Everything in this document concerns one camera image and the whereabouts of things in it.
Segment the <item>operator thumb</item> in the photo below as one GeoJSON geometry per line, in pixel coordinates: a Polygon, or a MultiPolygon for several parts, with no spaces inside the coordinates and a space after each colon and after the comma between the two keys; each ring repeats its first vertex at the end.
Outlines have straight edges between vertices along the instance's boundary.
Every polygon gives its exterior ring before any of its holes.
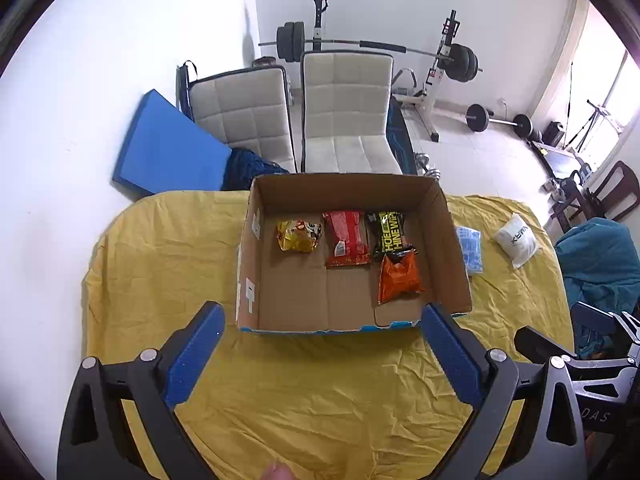
{"type": "Polygon", "coordinates": [[[262,480],[295,480],[295,474],[288,465],[273,463],[262,474],[262,480]]]}

